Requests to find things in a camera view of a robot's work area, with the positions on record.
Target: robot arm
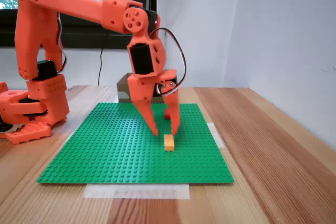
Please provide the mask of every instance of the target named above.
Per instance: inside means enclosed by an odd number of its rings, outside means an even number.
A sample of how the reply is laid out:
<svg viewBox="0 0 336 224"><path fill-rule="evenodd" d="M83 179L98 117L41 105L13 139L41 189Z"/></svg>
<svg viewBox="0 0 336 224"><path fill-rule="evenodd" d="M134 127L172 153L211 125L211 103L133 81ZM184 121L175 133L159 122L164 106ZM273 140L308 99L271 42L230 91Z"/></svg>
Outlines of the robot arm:
<svg viewBox="0 0 336 224"><path fill-rule="evenodd" d="M164 70L165 50L156 29L160 26L160 17L156 12L142 8L142 4L132 0L18 0L19 8L15 30L15 47L18 71L27 80L29 99L34 106L46 112L34 114L36 121L54 125L65 120L69 112L64 91L62 69L62 51L59 41L60 27L58 14L82 18L102 27L122 34L132 34L127 46L133 75L128 79L131 99L144 117L155 135L158 134L151 109L151 100L157 85L163 92L176 87L176 70ZM37 62L40 45L46 52L46 60ZM18 99L3 99L0 107L9 106ZM172 120L172 133L177 132L180 124L180 111L177 90L164 97ZM11 117L27 122L27 113Z"/></svg>

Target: window frame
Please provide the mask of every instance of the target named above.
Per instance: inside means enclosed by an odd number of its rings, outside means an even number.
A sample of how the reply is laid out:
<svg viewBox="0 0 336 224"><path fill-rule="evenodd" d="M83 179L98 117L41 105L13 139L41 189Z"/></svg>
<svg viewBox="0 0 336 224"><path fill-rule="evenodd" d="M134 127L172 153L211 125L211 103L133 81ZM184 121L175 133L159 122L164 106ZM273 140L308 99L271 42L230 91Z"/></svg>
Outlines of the window frame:
<svg viewBox="0 0 336 224"><path fill-rule="evenodd" d="M146 8L147 1L156 11L156 0L134 0ZM17 9L0 10L0 47L14 47ZM118 34L103 28L100 24L61 14L61 41L65 48L126 49L131 35Z"/></svg>

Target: white tape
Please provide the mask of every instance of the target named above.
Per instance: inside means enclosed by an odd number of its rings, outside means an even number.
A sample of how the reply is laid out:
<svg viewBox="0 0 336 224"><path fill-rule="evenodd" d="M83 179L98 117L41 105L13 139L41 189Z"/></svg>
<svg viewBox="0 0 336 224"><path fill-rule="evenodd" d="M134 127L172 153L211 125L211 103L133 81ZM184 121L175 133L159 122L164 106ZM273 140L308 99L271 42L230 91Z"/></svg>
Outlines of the white tape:
<svg viewBox="0 0 336 224"><path fill-rule="evenodd" d="M84 198L103 199L190 199L189 184L180 185L98 185L89 184L83 192Z"/></svg>
<svg viewBox="0 0 336 224"><path fill-rule="evenodd" d="M215 140L218 148L225 148L223 140L222 140L220 134L218 133L215 124L214 123L207 123L207 125L209 127L209 130L210 130L212 136L214 137L214 140Z"/></svg>
<svg viewBox="0 0 336 224"><path fill-rule="evenodd" d="M119 99L129 99L130 96L124 91L118 91L118 98Z"/></svg>

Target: black cable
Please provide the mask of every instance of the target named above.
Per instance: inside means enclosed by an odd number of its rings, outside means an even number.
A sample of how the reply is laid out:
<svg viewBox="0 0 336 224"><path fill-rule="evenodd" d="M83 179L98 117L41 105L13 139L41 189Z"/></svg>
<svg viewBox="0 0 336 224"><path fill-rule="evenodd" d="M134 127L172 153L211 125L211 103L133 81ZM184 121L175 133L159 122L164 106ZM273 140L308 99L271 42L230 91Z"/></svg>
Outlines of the black cable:
<svg viewBox="0 0 336 224"><path fill-rule="evenodd" d="M166 95L174 93L181 86L182 82L184 81L185 75L187 74L187 64L186 64L184 53L182 51L182 48L181 48L179 42L177 41L176 37L174 36L174 34L169 29L164 28L164 27L157 28L157 29L155 29L154 31L151 32L151 34L149 35L149 37L152 37L152 35L155 32L157 32L158 30L164 30L164 31L166 31L172 37L172 39L174 40L175 44L177 45L177 47L178 47L178 49L180 51L180 54L181 54L181 57L182 57L182 60L183 60L183 65L184 65L184 75L183 75L182 79L180 80L180 82L177 83L176 86L173 89L171 89L170 91L161 93L159 84L158 83L156 84L156 91L157 91L157 93L159 95L161 95L161 96L164 97Z"/></svg>
<svg viewBox="0 0 336 224"><path fill-rule="evenodd" d="M107 32L106 32L105 40L104 40L103 46L102 46L101 51L100 51L100 68L99 68L99 74L98 74L98 86L99 86L99 84L100 84L100 73L101 73L101 67L102 67L102 63L103 63L103 62L102 62L101 55L102 55L102 53L103 53L103 51L104 51L104 48L105 48L105 46L106 46L106 42L107 42L107 38L108 38L109 31L110 31L110 30L107 30Z"/></svg>

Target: wooden table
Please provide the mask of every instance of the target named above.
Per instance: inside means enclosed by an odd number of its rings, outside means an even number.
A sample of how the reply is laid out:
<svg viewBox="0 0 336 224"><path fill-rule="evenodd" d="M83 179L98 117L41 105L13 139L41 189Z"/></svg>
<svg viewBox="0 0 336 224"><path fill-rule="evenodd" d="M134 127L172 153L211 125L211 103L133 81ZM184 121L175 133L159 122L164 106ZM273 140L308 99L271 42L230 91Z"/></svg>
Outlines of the wooden table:
<svg viewBox="0 0 336 224"><path fill-rule="evenodd" d="M233 185L190 186L190 200L84 199L85 185L36 179L116 87L67 91L68 121L52 137L0 142L0 223L336 223L336 153L249 89L181 88L214 122Z"/></svg>

